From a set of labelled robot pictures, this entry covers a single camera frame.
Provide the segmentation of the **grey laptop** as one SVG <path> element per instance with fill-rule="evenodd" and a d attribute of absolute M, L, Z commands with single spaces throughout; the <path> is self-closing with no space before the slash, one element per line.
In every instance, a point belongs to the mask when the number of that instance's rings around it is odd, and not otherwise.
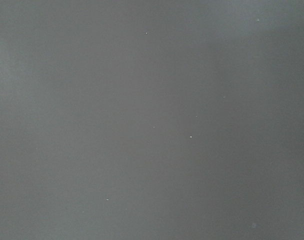
<path fill-rule="evenodd" d="M 0 240 L 304 240 L 304 0 L 0 0 Z"/>

